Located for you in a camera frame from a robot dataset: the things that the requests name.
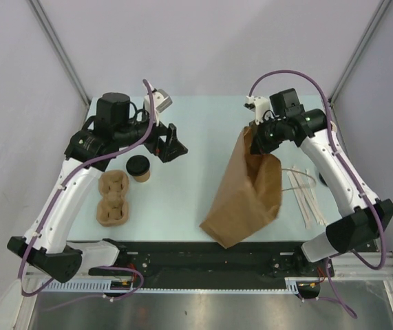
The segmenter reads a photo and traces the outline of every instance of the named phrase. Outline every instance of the white wall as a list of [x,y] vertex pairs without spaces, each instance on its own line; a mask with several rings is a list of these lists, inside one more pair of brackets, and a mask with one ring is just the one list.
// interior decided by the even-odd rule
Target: white wall
[[[336,108],[354,165],[381,198],[393,201],[393,3]],[[386,236],[393,250],[393,218]]]
[[[244,95],[275,69],[330,93],[379,0],[41,2],[90,96],[140,96],[144,77],[173,95]],[[315,93],[292,76],[264,86]]]
[[0,296],[19,264],[8,239],[38,215],[84,113],[26,1],[0,0]]

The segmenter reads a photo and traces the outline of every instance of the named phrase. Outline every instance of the brown paper bag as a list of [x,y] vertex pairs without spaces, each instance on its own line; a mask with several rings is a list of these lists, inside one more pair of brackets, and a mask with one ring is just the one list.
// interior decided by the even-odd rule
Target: brown paper bag
[[224,248],[271,223],[282,203],[282,168],[274,155],[251,155],[253,134],[245,127],[210,212],[200,227]]

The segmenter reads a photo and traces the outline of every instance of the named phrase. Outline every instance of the white table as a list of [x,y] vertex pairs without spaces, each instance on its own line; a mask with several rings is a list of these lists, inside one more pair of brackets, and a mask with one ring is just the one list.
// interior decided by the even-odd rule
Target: white table
[[[125,171],[132,155],[145,155],[151,162],[149,181],[140,184],[130,179],[128,222],[112,228],[97,222],[96,207],[101,199],[97,182],[72,226],[69,240],[213,241],[199,224],[210,209],[242,127],[253,119],[253,113],[243,107],[244,99],[244,96],[173,98],[161,121],[166,126],[170,122],[176,125],[178,139],[189,153],[163,164],[144,146],[139,146],[113,159],[107,170]],[[322,108],[316,96],[300,99],[306,110]],[[89,116],[95,114],[96,101],[97,98],[93,99]],[[140,106],[142,99],[133,101]],[[284,142],[274,154],[282,161],[282,167],[308,168],[318,177],[314,164],[293,142]],[[283,188],[290,188],[285,171],[282,184]],[[340,219],[330,190],[318,179],[316,193],[328,223]],[[294,193],[287,191],[283,192],[278,218],[245,241],[307,241],[323,231],[324,227],[315,221],[310,230],[305,229]]]

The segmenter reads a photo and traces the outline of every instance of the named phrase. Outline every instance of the cardboard cup holder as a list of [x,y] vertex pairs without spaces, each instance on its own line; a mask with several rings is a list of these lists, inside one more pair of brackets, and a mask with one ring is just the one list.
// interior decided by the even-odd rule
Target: cardboard cup holder
[[125,195],[129,178],[122,170],[104,172],[98,180],[98,190],[103,196],[97,206],[97,221],[105,227],[119,226],[129,218],[129,205]]

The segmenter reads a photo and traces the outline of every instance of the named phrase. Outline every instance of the black lid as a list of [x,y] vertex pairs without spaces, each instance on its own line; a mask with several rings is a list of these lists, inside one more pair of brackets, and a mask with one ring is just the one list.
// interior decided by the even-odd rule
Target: black lid
[[149,172],[150,162],[143,155],[132,156],[126,163],[127,172],[133,177],[139,177]]

